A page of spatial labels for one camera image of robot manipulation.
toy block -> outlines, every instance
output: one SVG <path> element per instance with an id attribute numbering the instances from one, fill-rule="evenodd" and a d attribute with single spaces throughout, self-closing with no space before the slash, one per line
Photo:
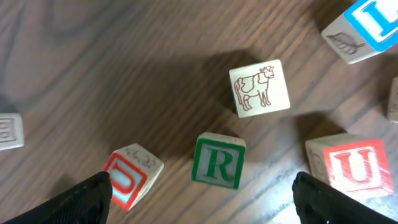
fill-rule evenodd
<path id="1" fill-rule="evenodd" d="M 290 108 L 280 60 L 235 68 L 229 77 L 240 118 Z"/>
<path id="2" fill-rule="evenodd" d="M 398 123 L 398 77 L 392 80 L 388 102 L 387 119 Z"/>
<path id="3" fill-rule="evenodd" d="M 112 201 L 130 210 L 148 193 L 164 164 L 138 144 L 112 153 L 104 171 L 109 172 L 112 183 Z"/>
<path id="4" fill-rule="evenodd" d="M 246 144 L 243 139 L 214 133 L 198 137 L 192 180 L 238 189 Z"/>
<path id="5" fill-rule="evenodd" d="M 347 63 L 380 54 L 398 43 L 398 1 L 359 0 L 322 37 Z"/>
<path id="6" fill-rule="evenodd" d="M 380 139 L 337 134 L 305 143 L 311 173 L 353 198 L 394 192 L 384 146 Z"/>
<path id="7" fill-rule="evenodd" d="M 19 114 L 0 114 L 0 150 L 22 147 L 24 128 Z"/>

wooden surface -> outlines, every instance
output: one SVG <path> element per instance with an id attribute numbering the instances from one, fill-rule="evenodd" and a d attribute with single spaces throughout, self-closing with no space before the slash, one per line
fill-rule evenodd
<path id="1" fill-rule="evenodd" d="M 398 184 L 398 125 L 386 119 L 394 49 L 347 65 L 319 30 L 349 4 L 327 0 L 0 1 L 1 112 L 26 145 L 0 152 L 0 222 L 100 171 L 139 143 L 165 162 L 130 212 L 108 223 L 295 223 L 303 142 L 344 129 L 384 140 Z M 279 58 L 291 108 L 238 119 L 228 70 Z M 190 180 L 204 131 L 240 136 L 239 190 Z M 365 201 L 398 220 L 396 196 Z"/>

small cube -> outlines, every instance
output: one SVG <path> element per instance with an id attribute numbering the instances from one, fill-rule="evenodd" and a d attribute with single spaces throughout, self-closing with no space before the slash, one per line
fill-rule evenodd
<path id="1" fill-rule="evenodd" d="M 290 108 L 280 60 L 235 68 L 229 77 L 240 118 Z"/>
<path id="2" fill-rule="evenodd" d="M 359 0 L 322 37 L 347 63 L 380 54 L 398 43 L 398 1 Z"/>
<path id="3" fill-rule="evenodd" d="M 245 151 L 243 139 L 201 134 L 193 158 L 192 180 L 238 189 Z"/>
<path id="4" fill-rule="evenodd" d="M 305 143 L 311 173 L 353 198 L 390 195 L 394 187 L 380 139 L 337 134 Z"/>
<path id="5" fill-rule="evenodd" d="M 138 144 L 114 151 L 104 168 L 111 178 L 112 201 L 130 210 L 148 193 L 163 167 L 161 160 Z"/>
<path id="6" fill-rule="evenodd" d="M 19 114 L 0 114 L 0 150 L 22 147 L 24 128 Z"/>
<path id="7" fill-rule="evenodd" d="M 398 77 L 392 80 L 388 102 L 387 119 L 398 123 Z"/>

wooden block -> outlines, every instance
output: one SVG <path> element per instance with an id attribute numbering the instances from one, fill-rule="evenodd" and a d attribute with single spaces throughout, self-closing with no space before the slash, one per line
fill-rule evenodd
<path id="1" fill-rule="evenodd" d="M 235 68 L 229 77 L 240 118 L 290 108 L 280 60 Z"/>
<path id="2" fill-rule="evenodd" d="M 19 114 L 0 114 L 0 150 L 22 147 L 24 128 Z"/>
<path id="3" fill-rule="evenodd" d="M 114 151 L 104 168 L 111 177 L 112 201 L 130 210 L 148 193 L 163 167 L 161 160 L 138 144 Z"/>
<path id="4" fill-rule="evenodd" d="M 380 54 L 398 43 L 398 2 L 359 0 L 333 21 L 322 37 L 348 63 Z"/>
<path id="5" fill-rule="evenodd" d="M 387 119 L 389 121 L 398 123 L 398 77 L 392 80 Z"/>
<path id="6" fill-rule="evenodd" d="M 238 189 L 245 151 L 243 139 L 201 134 L 193 159 L 192 180 Z"/>
<path id="7" fill-rule="evenodd" d="M 380 139 L 337 134 L 305 143 L 311 173 L 353 198 L 394 193 L 384 146 Z"/>

brown cow drawing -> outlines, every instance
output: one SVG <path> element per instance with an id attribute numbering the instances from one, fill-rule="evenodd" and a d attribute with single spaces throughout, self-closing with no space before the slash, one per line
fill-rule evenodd
<path id="1" fill-rule="evenodd" d="M 260 68 L 260 72 L 248 77 L 238 78 L 234 84 L 236 96 L 239 104 L 243 106 L 245 111 L 249 111 L 252 107 L 249 104 L 250 97 L 258 96 L 260 98 L 261 106 L 270 106 L 271 102 L 268 99 L 268 80 L 274 78 L 274 67 L 266 66 Z"/>

